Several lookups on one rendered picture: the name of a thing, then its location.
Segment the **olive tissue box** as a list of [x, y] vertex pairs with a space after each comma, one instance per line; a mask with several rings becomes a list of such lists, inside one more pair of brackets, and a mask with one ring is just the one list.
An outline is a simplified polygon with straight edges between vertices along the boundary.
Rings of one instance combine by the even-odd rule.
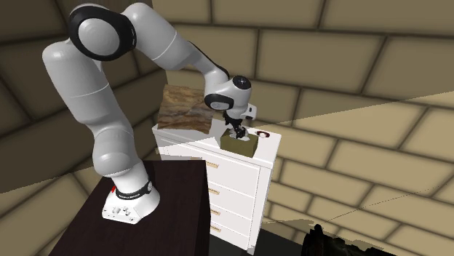
[[229, 151], [242, 156], [252, 158], [258, 147], [258, 136], [248, 134], [248, 139], [235, 138], [235, 132], [231, 133], [231, 129], [227, 129], [220, 137], [220, 148], [224, 151]]

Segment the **white chest of drawers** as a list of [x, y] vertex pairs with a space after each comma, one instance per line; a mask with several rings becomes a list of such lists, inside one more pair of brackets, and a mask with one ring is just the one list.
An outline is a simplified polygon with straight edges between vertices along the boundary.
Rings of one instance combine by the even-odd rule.
[[210, 196], [210, 234], [253, 255], [263, 219], [271, 174], [282, 136], [248, 127], [258, 137], [252, 157], [220, 148], [228, 126], [212, 120], [210, 132], [152, 128], [163, 160], [202, 159], [207, 165]]

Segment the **dark robot stand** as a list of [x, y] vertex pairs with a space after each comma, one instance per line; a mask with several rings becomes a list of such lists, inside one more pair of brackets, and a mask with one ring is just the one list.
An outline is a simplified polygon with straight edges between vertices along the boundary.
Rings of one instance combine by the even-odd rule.
[[202, 160], [146, 161], [158, 207], [135, 225], [101, 211], [114, 184], [102, 178], [49, 256], [208, 256], [210, 201]]

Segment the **black rough object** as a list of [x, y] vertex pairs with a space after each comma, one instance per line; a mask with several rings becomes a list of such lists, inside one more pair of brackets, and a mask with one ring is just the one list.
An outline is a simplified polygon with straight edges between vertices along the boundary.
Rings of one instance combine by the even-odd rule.
[[300, 256], [396, 256], [374, 247], [361, 250], [346, 244], [341, 238], [332, 238], [323, 234], [322, 226], [316, 224], [303, 240]]

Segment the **brown marbled wall picture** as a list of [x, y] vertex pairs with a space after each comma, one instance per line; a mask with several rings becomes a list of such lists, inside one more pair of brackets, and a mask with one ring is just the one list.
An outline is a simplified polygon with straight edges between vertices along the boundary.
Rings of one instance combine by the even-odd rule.
[[166, 84], [158, 114], [158, 129], [185, 129], [209, 134], [215, 111], [206, 106], [204, 91]]

